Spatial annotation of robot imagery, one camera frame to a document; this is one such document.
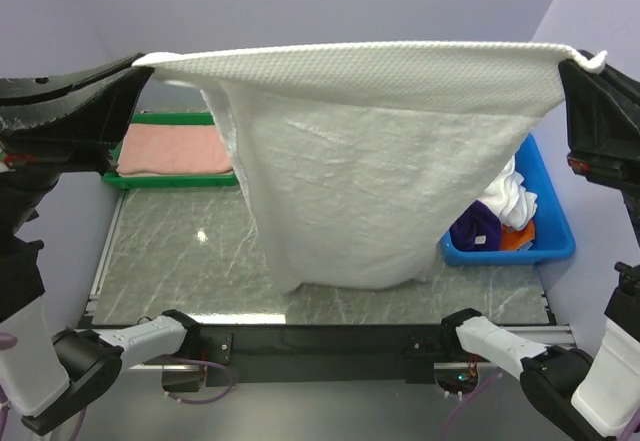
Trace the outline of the pink towel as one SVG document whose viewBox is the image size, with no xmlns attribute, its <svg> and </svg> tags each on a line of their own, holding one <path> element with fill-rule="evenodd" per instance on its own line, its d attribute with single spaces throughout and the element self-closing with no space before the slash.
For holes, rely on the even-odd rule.
<svg viewBox="0 0 640 441">
<path fill-rule="evenodd" d="M 232 170 L 215 125 L 132 124 L 117 161 L 120 176 L 218 175 Z"/>
</svg>

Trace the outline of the large white waffle towel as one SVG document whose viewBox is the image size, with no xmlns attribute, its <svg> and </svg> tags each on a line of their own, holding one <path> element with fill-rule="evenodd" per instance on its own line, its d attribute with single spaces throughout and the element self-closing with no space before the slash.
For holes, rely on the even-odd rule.
<svg viewBox="0 0 640 441">
<path fill-rule="evenodd" d="M 424 280 L 436 245 L 564 98 L 563 44 L 391 41 L 156 52 L 200 91 L 275 287 L 380 290 Z"/>
</svg>

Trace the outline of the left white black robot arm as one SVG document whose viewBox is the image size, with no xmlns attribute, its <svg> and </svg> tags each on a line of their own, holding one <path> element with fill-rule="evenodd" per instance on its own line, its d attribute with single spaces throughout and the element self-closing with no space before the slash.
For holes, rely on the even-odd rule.
<svg viewBox="0 0 640 441">
<path fill-rule="evenodd" d="M 112 151 L 152 74 L 137 61 L 1 82 L 1 402 L 37 435 L 101 397 L 123 370 L 169 355 L 188 363 L 201 350 L 199 323 L 177 310 L 121 330 L 51 334 L 43 243 L 17 235 L 63 174 L 114 170 Z"/>
</svg>

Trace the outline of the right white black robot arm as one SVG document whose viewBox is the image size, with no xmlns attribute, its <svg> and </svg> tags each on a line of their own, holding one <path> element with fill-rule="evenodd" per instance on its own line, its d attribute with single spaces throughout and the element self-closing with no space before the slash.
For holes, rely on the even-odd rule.
<svg viewBox="0 0 640 441">
<path fill-rule="evenodd" d="M 618 190 L 639 226 L 639 83 L 586 52 L 595 68 L 562 61 L 567 163 L 588 182 Z M 529 403 L 573 440 L 626 440 L 639 430 L 639 268 L 614 266 L 618 285 L 605 310 L 595 356 L 520 337 L 466 308 L 441 321 L 440 347 L 468 354 L 518 379 Z"/>
</svg>

